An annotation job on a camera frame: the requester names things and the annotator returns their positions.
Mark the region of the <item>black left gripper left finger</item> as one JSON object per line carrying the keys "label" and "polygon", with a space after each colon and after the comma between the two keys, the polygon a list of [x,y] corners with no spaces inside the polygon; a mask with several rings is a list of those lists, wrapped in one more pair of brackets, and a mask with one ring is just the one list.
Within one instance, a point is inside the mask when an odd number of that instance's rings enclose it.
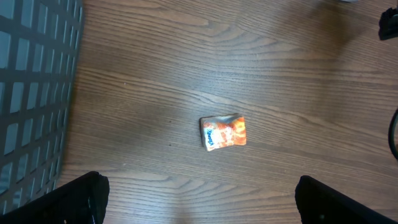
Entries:
{"label": "black left gripper left finger", "polygon": [[1,224],[103,223],[108,197],[108,178],[91,171],[1,216]]}

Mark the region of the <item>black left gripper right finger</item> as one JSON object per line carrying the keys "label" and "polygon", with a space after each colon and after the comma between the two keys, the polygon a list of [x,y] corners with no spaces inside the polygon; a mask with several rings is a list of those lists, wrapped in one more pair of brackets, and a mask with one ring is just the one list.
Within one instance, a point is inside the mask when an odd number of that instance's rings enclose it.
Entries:
{"label": "black left gripper right finger", "polygon": [[303,224],[397,224],[308,175],[295,188],[295,202]]}

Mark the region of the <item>orange snack packet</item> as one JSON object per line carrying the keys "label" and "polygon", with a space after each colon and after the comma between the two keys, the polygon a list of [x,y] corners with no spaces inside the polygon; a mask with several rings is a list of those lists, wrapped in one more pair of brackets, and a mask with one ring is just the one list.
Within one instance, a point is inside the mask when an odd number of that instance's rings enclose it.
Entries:
{"label": "orange snack packet", "polygon": [[239,113],[200,118],[201,141],[210,152],[228,146],[246,145],[245,119]]}

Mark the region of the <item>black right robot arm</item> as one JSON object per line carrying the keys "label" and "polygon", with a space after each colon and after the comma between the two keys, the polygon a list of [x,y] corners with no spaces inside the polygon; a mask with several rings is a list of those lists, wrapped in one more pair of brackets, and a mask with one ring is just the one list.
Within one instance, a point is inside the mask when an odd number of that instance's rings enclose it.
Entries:
{"label": "black right robot arm", "polygon": [[381,14],[378,35],[380,40],[388,40],[397,37],[397,7],[390,7]]}

